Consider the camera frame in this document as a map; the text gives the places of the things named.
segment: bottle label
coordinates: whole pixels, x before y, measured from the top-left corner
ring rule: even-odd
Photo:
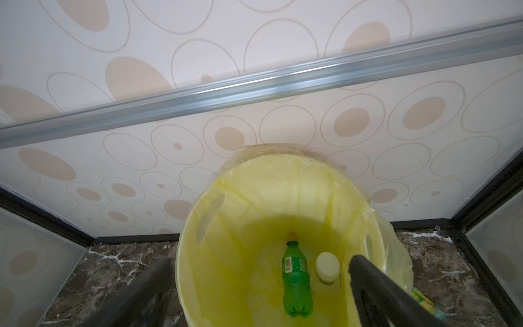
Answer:
[[[286,257],[281,261],[281,272],[283,274],[302,272],[308,275],[307,260],[295,256]]]

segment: glass panel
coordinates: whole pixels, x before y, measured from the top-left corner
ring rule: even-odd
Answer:
[[[84,252],[0,208],[0,325],[37,325]]]
[[[523,311],[523,190],[474,226],[467,237]]]

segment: trash can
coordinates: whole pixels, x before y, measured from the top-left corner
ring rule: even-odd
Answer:
[[[407,250],[349,178],[296,151],[266,153],[274,151],[253,150],[236,158],[238,165],[226,164],[189,213],[176,260],[189,326],[360,326],[348,273],[356,254],[411,291]],[[307,318],[283,309],[281,256],[289,233],[309,263],[314,312]],[[313,283],[322,252],[339,259],[337,294]]]

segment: black baseboard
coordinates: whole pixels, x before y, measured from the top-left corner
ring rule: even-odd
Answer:
[[[93,244],[93,237],[3,188],[0,188],[0,207],[81,246]]]
[[[160,234],[160,235],[133,235],[133,236],[105,236],[96,238],[94,244],[121,244],[138,242],[168,242],[178,241],[180,234]]]
[[[466,262],[476,274],[477,279],[480,281],[503,320],[505,320],[507,326],[523,326],[523,317],[518,308],[512,302],[510,296],[501,286],[487,264],[483,261],[467,236],[459,231],[451,231],[450,237],[454,241],[454,245],[458,248],[459,252],[461,252],[463,258],[465,258]]]
[[[447,218],[425,219],[425,220],[405,220],[405,221],[391,221],[394,230],[400,229],[423,229],[423,228],[441,228],[452,229],[450,220]]]

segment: trash can handle hole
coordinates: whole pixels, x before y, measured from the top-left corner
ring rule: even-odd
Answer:
[[[205,238],[205,234],[207,233],[207,229],[209,228],[212,219],[216,216],[216,213],[220,210],[224,202],[225,195],[218,194],[207,208],[207,211],[203,214],[203,217],[200,220],[200,226],[198,226],[196,231],[196,241],[198,243],[201,243]]]
[[[369,261],[372,261],[374,259],[374,248],[372,247],[372,239],[369,234],[365,237],[365,246],[367,248]]]

